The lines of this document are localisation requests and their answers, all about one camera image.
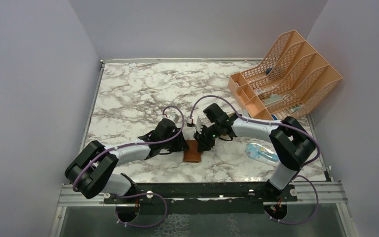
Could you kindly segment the brown leather card holder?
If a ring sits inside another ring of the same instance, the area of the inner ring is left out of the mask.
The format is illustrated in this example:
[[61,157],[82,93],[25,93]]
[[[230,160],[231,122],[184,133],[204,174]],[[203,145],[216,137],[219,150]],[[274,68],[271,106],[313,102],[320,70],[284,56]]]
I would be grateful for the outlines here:
[[200,163],[202,153],[197,151],[198,142],[196,140],[186,140],[188,149],[183,153],[183,162]]

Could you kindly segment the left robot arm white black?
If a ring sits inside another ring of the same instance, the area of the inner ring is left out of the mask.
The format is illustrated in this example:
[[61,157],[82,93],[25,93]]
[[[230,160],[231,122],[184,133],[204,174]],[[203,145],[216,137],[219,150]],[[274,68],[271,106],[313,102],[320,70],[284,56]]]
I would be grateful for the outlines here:
[[175,122],[163,118],[154,130],[131,143],[105,146],[97,140],[91,141],[68,165],[64,175],[74,184],[73,190],[87,199],[109,193],[128,203],[135,198],[135,183],[125,174],[114,174],[116,167],[188,149]]

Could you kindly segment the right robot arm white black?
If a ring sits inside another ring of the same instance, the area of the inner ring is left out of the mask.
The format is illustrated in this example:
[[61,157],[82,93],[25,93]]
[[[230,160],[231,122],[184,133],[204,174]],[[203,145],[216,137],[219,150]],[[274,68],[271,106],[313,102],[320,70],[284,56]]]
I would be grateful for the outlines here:
[[239,113],[229,115],[216,103],[208,106],[203,112],[211,125],[198,125],[193,135],[198,143],[199,153],[211,150],[216,139],[221,136],[228,136],[230,139],[259,139],[273,145],[279,164],[265,187],[265,195],[272,201],[284,196],[286,186],[317,149],[316,141],[293,117],[283,120],[261,120],[244,117]]

